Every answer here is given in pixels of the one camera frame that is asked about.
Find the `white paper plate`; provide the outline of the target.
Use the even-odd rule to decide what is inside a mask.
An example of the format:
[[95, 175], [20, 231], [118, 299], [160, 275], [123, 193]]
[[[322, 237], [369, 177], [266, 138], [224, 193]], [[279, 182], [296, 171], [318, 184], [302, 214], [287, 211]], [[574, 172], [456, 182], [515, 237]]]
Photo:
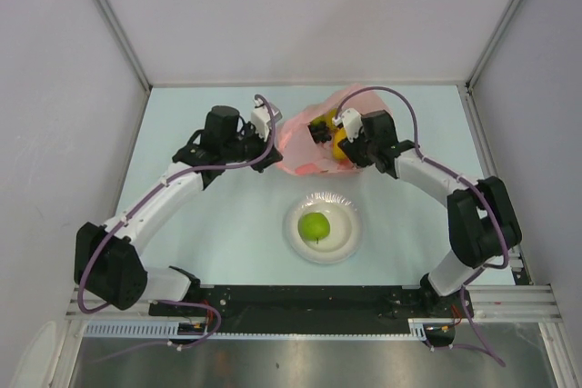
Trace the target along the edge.
[[342, 194], [306, 194], [287, 211], [283, 231], [295, 252], [314, 264], [338, 264], [360, 247], [363, 222], [356, 204]]

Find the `green fake pear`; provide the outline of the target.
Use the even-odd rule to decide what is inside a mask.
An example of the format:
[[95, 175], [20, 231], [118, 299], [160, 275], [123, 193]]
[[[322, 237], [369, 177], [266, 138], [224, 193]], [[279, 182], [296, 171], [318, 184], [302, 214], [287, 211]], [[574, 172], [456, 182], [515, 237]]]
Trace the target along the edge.
[[336, 117], [336, 109], [333, 108], [327, 111], [324, 114], [314, 118], [310, 124], [317, 125], [324, 123], [329, 129], [335, 129], [336, 125], [334, 124], [334, 118]]

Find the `yellow fake mango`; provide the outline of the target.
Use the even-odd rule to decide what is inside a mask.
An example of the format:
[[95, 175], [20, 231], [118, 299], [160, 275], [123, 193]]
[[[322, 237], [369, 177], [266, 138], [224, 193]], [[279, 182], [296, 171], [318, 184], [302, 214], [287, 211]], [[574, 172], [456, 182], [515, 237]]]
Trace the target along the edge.
[[335, 131], [332, 143], [332, 157], [339, 163], [346, 163], [349, 158], [342, 148], [344, 143], [349, 143], [349, 139], [344, 128]]

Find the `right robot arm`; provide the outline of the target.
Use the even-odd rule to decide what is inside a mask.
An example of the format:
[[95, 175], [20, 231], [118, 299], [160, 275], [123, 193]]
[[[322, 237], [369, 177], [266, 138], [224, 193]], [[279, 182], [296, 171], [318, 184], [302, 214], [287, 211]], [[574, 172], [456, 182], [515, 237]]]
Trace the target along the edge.
[[522, 231], [504, 182], [496, 176], [471, 179], [422, 154], [413, 141], [400, 141], [390, 113], [347, 109], [333, 119], [345, 136], [337, 147], [357, 167], [412, 184], [447, 210], [450, 250], [420, 282], [421, 309], [430, 316], [448, 310], [459, 291], [488, 268], [504, 269], [508, 251]]

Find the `pink plastic bag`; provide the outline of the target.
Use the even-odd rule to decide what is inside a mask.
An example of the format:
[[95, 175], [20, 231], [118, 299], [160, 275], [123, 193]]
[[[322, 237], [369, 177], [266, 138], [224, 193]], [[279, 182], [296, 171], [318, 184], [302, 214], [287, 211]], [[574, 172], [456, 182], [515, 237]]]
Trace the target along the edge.
[[347, 160], [337, 161], [334, 158], [333, 142], [316, 144], [308, 125], [319, 116], [335, 110], [345, 97], [361, 88], [362, 85], [355, 84], [335, 91], [325, 101], [312, 103], [286, 120], [276, 134], [276, 148], [283, 155], [277, 167], [293, 176], [359, 174], [361, 170]]

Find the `green fake apple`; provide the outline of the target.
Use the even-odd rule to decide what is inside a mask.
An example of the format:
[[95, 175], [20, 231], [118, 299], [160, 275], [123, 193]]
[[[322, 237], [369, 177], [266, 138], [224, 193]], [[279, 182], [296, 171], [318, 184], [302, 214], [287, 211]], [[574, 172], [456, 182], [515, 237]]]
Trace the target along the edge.
[[302, 239], [318, 243], [331, 232], [331, 226], [326, 216], [319, 212], [303, 214], [297, 224], [297, 230]]

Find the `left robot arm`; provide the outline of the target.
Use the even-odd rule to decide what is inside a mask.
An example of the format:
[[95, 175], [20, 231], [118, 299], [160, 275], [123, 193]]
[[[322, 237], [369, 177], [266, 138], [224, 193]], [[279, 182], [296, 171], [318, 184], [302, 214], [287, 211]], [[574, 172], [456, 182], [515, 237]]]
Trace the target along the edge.
[[124, 311], [142, 299], [170, 304], [183, 315], [199, 308], [201, 293], [192, 274], [147, 266], [142, 254], [158, 230], [218, 176], [246, 167], [262, 173], [281, 161], [275, 140], [282, 115], [262, 95], [254, 105], [247, 120], [234, 107], [214, 106], [204, 127], [176, 151], [140, 200], [103, 224], [86, 223], [77, 231], [74, 281], [82, 313], [108, 306]]

